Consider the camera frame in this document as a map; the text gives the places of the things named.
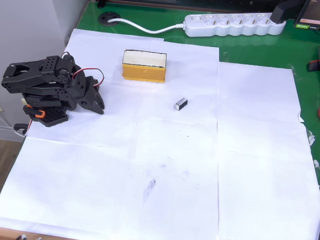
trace red object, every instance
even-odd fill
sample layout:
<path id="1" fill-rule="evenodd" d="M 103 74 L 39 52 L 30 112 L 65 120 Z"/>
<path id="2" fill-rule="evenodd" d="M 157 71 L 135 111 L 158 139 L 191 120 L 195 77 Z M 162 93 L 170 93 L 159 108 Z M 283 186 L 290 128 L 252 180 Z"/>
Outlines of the red object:
<path id="1" fill-rule="evenodd" d="M 319 60 L 310 61 L 309 64 L 316 63 L 316 62 L 319 62 Z"/>

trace yellow box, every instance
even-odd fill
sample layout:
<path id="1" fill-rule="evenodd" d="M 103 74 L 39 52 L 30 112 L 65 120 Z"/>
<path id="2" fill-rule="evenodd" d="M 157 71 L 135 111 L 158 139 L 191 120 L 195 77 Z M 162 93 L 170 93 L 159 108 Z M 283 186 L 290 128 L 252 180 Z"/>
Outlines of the yellow box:
<path id="1" fill-rule="evenodd" d="M 125 50 L 122 60 L 127 80 L 164 83 L 167 54 L 150 51 Z"/>

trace green desk surface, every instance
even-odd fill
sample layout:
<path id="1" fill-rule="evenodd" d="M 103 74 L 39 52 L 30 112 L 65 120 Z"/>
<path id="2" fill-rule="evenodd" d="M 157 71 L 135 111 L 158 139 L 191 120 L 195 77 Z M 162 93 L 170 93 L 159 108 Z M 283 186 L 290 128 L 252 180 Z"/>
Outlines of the green desk surface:
<path id="1" fill-rule="evenodd" d="M 320 118 L 317 115 L 320 107 L 320 72 L 307 72 L 306 67 L 309 61 L 318 59 L 320 35 L 312 30 L 294 28 L 293 20 L 288 20 L 282 34 L 277 36 L 189 37 L 182 29 L 177 28 L 159 34 L 149 34 L 126 23 L 103 26 L 99 24 L 98 17 L 105 12 L 116 12 L 122 18 L 150 30 L 181 24 L 186 15 L 198 13 L 112 3 L 107 3 L 104 8 L 97 8 L 95 2 L 89 2 L 77 28 L 105 33 L 157 37 L 163 38 L 166 42 L 179 44 L 218 47 L 221 62 L 292 69 L 304 125 L 313 135 L 319 137 L 311 146 L 311 153 L 313 159 L 320 162 Z M 315 171 L 320 184 L 320 169 L 316 168 Z"/>

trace paper sheet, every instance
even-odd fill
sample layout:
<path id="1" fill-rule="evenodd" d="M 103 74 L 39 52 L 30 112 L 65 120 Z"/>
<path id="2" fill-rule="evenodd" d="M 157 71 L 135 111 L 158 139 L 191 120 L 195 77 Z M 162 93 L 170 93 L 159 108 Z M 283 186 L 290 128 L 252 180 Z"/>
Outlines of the paper sheet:
<path id="1" fill-rule="evenodd" d="M 63 124 L 32 123 L 1 192 L 0 226 L 75 239 L 216 238 L 219 49 L 75 33 L 66 51 L 106 76 L 104 115 L 78 106 Z M 124 80 L 125 49 L 167 53 L 166 83 Z"/>
<path id="2" fill-rule="evenodd" d="M 1 193 L 1 226 L 72 239 L 215 238 L 216 130 L 151 119 L 137 133 L 132 155 L 27 137 Z"/>
<path id="3" fill-rule="evenodd" d="M 318 239 L 320 193 L 292 72 L 218 67 L 219 239 Z"/>
<path id="4" fill-rule="evenodd" d="M 134 141 L 137 123 L 153 117 L 217 128 L 218 48 L 110 39 L 110 46 L 105 47 L 104 51 L 110 51 L 113 58 L 119 60 L 106 64 L 101 58 L 100 46 L 91 54 L 77 51 L 79 46 L 86 48 L 86 44 L 86 36 L 73 37 L 67 50 L 76 55 L 74 58 L 79 65 L 81 61 L 82 66 L 92 66 L 92 58 L 96 59 L 97 64 L 99 61 L 105 63 L 100 68 L 110 77 L 104 80 L 99 89 L 105 104 L 104 115 L 77 106 L 74 111 L 67 111 L 69 120 L 63 124 L 45 127 L 33 122 L 28 131 L 29 137 L 96 147 L 127 148 Z M 166 53 L 165 84 L 125 80 L 120 60 L 125 49 Z M 188 99 L 188 107 L 177 111 L 174 105 L 182 98 Z"/>

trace white power strip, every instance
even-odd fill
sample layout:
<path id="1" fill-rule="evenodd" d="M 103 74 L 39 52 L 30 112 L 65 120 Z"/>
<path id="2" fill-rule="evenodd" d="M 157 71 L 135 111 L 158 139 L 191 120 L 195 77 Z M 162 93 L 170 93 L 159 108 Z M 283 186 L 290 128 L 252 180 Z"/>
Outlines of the white power strip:
<path id="1" fill-rule="evenodd" d="M 184 31 L 189 37 L 278 35 L 286 22 L 275 24 L 271 13 L 191 14 L 185 17 Z"/>

